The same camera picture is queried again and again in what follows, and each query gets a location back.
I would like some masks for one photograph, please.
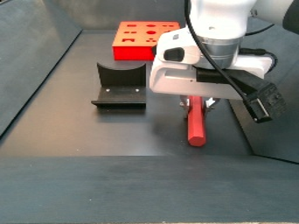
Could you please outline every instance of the black holder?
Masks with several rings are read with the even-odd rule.
[[[102,87],[94,105],[101,109],[146,108],[146,64],[117,70],[98,63],[98,74]]]
[[[286,112],[286,101],[277,85],[245,70],[225,70],[248,95],[245,105],[257,123],[278,118]],[[229,84],[215,70],[198,68],[197,81]]]

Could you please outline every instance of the red pegboard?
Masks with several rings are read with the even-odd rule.
[[[163,33],[178,29],[178,22],[122,22],[113,44],[115,60],[154,60],[153,47],[158,39]]]

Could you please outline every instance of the gray table surface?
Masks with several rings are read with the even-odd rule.
[[[114,31],[85,31],[0,143],[0,156],[250,155],[230,105],[207,118],[207,145],[191,147],[178,95],[147,89],[145,112],[99,111],[98,62],[119,69],[151,61],[114,61]]]

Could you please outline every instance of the hole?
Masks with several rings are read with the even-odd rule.
[[[127,41],[137,42],[137,40],[134,38],[123,38],[123,42],[127,42]]]
[[[155,34],[155,31],[149,31],[147,34]]]

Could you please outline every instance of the gray wall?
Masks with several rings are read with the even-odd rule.
[[[182,0],[54,0],[85,30],[115,30],[121,21],[178,21]]]
[[[268,24],[253,19],[252,30]],[[245,39],[245,47],[265,48],[278,57],[278,66],[266,76],[273,81],[288,103],[286,113],[274,121],[254,123],[242,101],[233,101],[242,128],[254,152],[266,157],[299,163],[299,36],[282,27]]]
[[[79,34],[51,0],[0,4],[0,136]]]

